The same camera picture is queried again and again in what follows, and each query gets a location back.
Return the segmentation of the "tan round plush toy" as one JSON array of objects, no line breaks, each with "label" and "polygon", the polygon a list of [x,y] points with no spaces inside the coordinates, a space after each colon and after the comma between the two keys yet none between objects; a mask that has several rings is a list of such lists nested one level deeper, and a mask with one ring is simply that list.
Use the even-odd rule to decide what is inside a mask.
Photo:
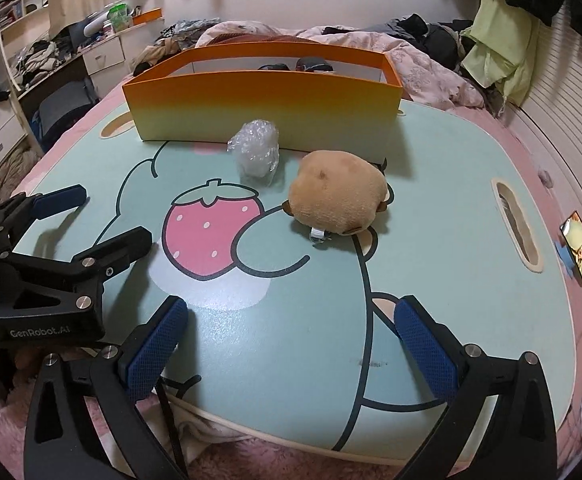
[{"label": "tan round plush toy", "polygon": [[387,208],[386,177],[344,151],[313,151],[302,158],[283,211],[303,226],[341,236],[368,229]]}]

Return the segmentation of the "orange cardboard box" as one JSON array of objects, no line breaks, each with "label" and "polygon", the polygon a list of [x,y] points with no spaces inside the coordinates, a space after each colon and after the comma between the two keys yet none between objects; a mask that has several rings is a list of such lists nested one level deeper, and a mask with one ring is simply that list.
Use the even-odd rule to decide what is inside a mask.
[{"label": "orange cardboard box", "polygon": [[340,150],[378,164],[404,86],[383,53],[274,39],[182,51],[123,92],[145,141],[226,143],[261,119],[285,150]]}]

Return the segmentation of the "dark desk chair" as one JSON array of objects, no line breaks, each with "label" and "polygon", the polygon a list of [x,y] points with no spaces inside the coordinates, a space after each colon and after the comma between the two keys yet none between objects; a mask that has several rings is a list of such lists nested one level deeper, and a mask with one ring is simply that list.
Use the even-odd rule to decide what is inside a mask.
[{"label": "dark desk chair", "polygon": [[44,153],[96,104],[99,97],[90,78],[70,81],[47,96],[33,114],[30,128]]}]

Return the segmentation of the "white drawer cabinet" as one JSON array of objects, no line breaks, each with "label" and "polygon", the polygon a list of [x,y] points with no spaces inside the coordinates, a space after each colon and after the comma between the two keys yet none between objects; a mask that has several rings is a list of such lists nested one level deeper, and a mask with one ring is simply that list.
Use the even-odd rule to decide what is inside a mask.
[{"label": "white drawer cabinet", "polygon": [[137,25],[109,36],[82,51],[88,76],[99,99],[103,99],[134,69],[131,62],[154,43],[163,23]]}]

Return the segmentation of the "smartphone on stand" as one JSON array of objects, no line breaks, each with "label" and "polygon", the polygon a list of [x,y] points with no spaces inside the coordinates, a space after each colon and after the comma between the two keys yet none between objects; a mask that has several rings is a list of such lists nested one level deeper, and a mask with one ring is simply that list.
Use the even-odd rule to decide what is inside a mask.
[{"label": "smartphone on stand", "polygon": [[582,281],[582,218],[574,211],[560,225],[561,241],[556,250],[568,274]]}]

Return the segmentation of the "green lidded container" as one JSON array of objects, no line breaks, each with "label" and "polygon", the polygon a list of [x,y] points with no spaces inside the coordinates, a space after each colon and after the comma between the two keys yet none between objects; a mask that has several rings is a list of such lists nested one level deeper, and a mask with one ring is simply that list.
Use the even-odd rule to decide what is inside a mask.
[{"label": "green lidded container", "polygon": [[116,34],[122,30],[131,28],[132,16],[128,4],[121,2],[111,6],[108,9],[108,20],[111,22],[112,29]]}]

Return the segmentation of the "orange box lid on cabinet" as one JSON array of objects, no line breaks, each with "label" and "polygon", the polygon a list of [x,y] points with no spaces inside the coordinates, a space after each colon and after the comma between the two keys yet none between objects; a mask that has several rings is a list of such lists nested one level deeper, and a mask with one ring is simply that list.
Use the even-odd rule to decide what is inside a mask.
[{"label": "orange box lid on cabinet", "polygon": [[156,20],[161,20],[163,13],[161,8],[142,11],[140,6],[134,8],[134,15],[132,16],[132,24],[134,26],[146,24]]}]

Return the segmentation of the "dark red blanket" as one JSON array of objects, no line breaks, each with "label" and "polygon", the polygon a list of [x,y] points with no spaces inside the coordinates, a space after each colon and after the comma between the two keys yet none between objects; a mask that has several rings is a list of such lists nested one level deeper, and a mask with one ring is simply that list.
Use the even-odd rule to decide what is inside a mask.
[{"label": "dark red blanket", "polygon": [[264,34],[221,34],[214,38],[210,44],[245,44],[246,42],[305,42],[303,38],[290,35],[264,35]]}]

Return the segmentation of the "pink floral duvet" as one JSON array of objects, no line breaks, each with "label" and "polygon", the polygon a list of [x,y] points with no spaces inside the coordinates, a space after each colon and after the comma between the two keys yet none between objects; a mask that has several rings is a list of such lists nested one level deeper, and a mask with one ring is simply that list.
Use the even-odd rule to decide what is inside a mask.
[{"label": "pink floral duvet", "polygon": [[383,53],[388,56],[407,96],[414,102],[432,106],[439,110],[455,107],[483,108],[484,98],[469,81],[434,61],[427,54],[413,47],[409,42],[393,38],[383,32],[345,32],[327,35],[324,26],[308,29],[284,29],[256,21],[225,21],[212,26],[202,33],[197,47],[218,44],[232,37],[252,36],[264,39],[310,40],[320,44],[351,47]]}]

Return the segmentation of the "pile of dark clothes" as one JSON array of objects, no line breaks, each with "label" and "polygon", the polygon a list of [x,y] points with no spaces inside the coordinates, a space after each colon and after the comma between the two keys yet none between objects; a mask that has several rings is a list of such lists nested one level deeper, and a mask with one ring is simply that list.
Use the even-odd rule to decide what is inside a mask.
[{"label": "pile of dark clothes", "polygon": [[427,54],[432,60],[450,70],[458,70],[461,61],[475,46],[475,41],[462,32],[472,20],[453,20],[448,23],[428,23],[419,14],[362,28],[362,32],[380,32],[396,39],[406,40]]}]

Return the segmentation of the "light green cloth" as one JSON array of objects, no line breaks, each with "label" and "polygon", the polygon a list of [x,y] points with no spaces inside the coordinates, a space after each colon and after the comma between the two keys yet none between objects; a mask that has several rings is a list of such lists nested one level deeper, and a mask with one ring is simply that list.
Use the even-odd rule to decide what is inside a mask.
[{"label": "light green cloth", "polygon": [[506,102],[521,105],[530,92],[540,21],[506,0],[481,0],[462,32],[474,46],[461,66],[484,89],[496,86]]}]

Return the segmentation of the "wall bookshelf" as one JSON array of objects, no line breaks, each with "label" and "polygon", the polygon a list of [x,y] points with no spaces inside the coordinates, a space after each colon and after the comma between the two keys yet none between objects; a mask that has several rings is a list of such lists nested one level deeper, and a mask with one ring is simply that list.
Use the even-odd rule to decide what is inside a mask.
[{"label": "wall bookshelf", "polygon": [[22,90],[18,63],[50,28],[48,0],[0,0],[0,50],[13,88]]}]

